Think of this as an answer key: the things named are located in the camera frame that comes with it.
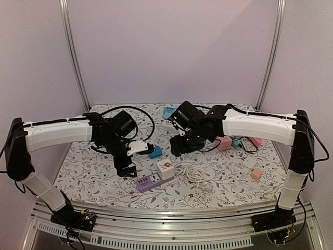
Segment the white cable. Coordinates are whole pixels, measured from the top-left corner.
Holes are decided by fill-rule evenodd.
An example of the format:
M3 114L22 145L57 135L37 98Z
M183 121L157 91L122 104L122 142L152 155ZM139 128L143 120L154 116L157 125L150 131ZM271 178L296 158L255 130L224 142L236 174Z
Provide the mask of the white cable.
M203 175L203 172L199 168L194 168L192 166L185 166L183 168L175 169L176 176L184 176L190 182L196 184L197 188L202 189L203 191L212 191L213 185L208 183Z

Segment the leaf pattern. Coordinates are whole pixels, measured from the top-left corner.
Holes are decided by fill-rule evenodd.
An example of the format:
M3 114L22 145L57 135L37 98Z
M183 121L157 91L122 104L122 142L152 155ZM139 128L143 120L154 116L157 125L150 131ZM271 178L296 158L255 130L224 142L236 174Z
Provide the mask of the leaf pattern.
M145 193L137 191L136 178L121 178L116 174L111 155L97 153L90 149L90 142L73 143L60 168L55 186L63 190L70 199L97 205L137 207L151 209L211 208L237 206L242 204L272 201L277 199L286 173L272 142L263 140L258 152L248 154L242 149L193 152L175 158L170 151L169 139L176 135L166 131L163 123L163 108L177 107L179 104L134 104L148 112L156 123L154 135L149 140L160 146L163 155L150 159L147 155L133 156L138 177L157 171L158 159L169 158L175 168L195 166L204 170L206 179L212 184L212 191L202 191L183 176L176 177L162 186ZM91 112L103 112L117 105L95 105ZM237 105L244 110L252 110L250 105ZM151 131L151 123L137 110L126 109L139 126L137 139L144 139ZM119 110L107 116L114 116ZM244 140L245 147L251 150L251 143ZM257 160L256 168L263 174L259 181L250 177L251 169L243 161L247 157Z

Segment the white power cube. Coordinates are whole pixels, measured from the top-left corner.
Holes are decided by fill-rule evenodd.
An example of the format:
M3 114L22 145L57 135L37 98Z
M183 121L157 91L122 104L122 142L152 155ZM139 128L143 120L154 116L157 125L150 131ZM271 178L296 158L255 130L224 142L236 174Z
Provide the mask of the white power cube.
M157 161L157 173L162 180L167 180L175 176L175 168L169 159Z

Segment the floral tablecloth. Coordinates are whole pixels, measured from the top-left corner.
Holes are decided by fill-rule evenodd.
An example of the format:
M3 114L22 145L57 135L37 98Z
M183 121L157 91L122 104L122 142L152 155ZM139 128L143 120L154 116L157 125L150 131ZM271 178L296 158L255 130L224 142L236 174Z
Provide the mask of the floral tablecloth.
M116 174L111 155L97 153L90 149L90 142L73 143L60 168L55 186L63 190L70 199L97 205L137 207L153 209L211 208L237 206L277 199L282 188L285 171L271 141L263 140L258 152L248 154L243 149L230 149L209 153L193 152L174 157L170 152L169 139L175 133L162 128L163 108L177 107L179 104L132 104L152 115L156 130L149 140L154 146L160 146L163 155L159 159L169 158L174 166L195 166L204 170L207 181L214 187L212 191L202 191L178 176L160 187L145 193L137 191L137 178L121 178ZM103 112L117 105L95 105L91 112ZM251 110L250 105L237 105ZM151 123L145 115L136 110L126 109L139 126L138 139L145 138ZM250 177L251 169L244 165L247 157L255 158L256 168L263 174L259 181ZM157 171L157 159L148 155L135 155L132 158L137 167L138 178Z

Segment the black and white robotic arm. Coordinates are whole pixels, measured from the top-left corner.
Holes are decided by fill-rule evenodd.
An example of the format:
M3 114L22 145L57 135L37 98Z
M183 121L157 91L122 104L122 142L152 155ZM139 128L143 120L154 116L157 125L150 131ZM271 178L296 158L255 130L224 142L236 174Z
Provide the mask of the black and white robotic arm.
M16 118L12 122L5 147L7 174L50 207L54 213L54 222L91 231L95 214L74 211L66 195L35 171L30 153L58 144L90 141L97 147L103 146L113 156L117 175L136 177L132 155L152 153L153 146L143 141L128 141L125 136L134 129L137 129L137 124L125 111L113 118L103 118L98 113L45 122L22 122L21 118Z
M202 149L206 140L213 142L217 136L226 135L262 138L292 146L289 169L275 212L252 220L256 231L296 221L293 207L314 168L314 138L306 112L275 115L243 111L230 104L213 106L205 114L186 101L171 119L185 132L170 139L171 152L176 157Z

